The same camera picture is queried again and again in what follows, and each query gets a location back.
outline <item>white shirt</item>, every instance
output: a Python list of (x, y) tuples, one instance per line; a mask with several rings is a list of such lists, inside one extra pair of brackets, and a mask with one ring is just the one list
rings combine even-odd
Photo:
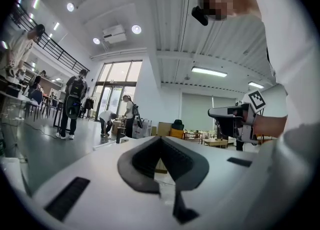
[[(12, 50), (13, 59), (14, 59), (14, 67), (13, 72), (16, 74), (18, 71), (19, 62), (26, 61), (29, 57), (31, 49), (33, 47), (34, 41), (28, 39), (28, 32), (25, 30), (18, 30), (11, 37), (11, 39), (7, 42), (8, 49)], [(7, 76), (5, 71), (5, 67), (7, 66), (7, 54), (4, 53), (0, 62), (0, 76), (3, 76), (7, 81), (13, 82), (14, 78)]]
[(133, 107), (134, 107), (134, 103), (132, 103), (132, 101), (128, 101), (126, 103), (126, 109), (127, 110), (130, 109), (130, 111), (126, 114), (127, 119), (131, 119), (132, 117), (134, 117), (134, 114), (132, 113)]
[(107, 123), (111, 121), (111, 114), (113, 114), (113, 112), (103, 111), (102, 113), (99, 114), (99, 118), (102, 118)]
[(320, 122), (320, 50), (317, 29), (296, 0), (257, 0), (265, 26), (269, 59), (284, 86), (284, 131)]

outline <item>chair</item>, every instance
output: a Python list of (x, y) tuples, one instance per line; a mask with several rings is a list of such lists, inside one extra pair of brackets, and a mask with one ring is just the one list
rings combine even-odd
[(39, 114), (39, 109), (40, 109), (40, 104), (42, 102), (43, 94), (42, 94), (42, 92), (40, 90), (36, 89), (31, 93), (31, 97), (30, 98), (31, 98), (31, 100), (34, 99), (37, 102), (37, 105), (34, 104), (34, 103), (31, 103), (31, 102), (27, 102), (26, 103), (26, 108), (25, 108), (24, 118), (26, 118), (27, 113), (28, 113), (28, 116), (29, 116), (30, 106), (31, 106), (31, 116), (32, 116), (33, 109), (35, 108), (35, 110), (34, 110), (34, 118), (33, 118), (33, 121), (35, 121), (36, 118), (38, 119), (38, 114)]
[(56, 99), (53, 98), (53, 99), (52, 99), (52, 105), (49, 105), (49, 116), (50, 116), (51, 108), (53, 108), (52, 117), (54, 117), (54, 115), (55, 115), (55, 110), (56, 110), (57, 106), (58, 106), (58, 100), (56, 100)]

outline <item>sneaker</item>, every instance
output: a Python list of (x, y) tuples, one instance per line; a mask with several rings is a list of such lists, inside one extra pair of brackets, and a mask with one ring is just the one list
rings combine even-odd
[(67, 138), (66, 136), (61, 136), (60, 133), (58, 133), (58, 132), (55, 134), (55, 136), (56, 136), (57, 138), (62, 139), (62, 140), (65, 140), (65, 139)]

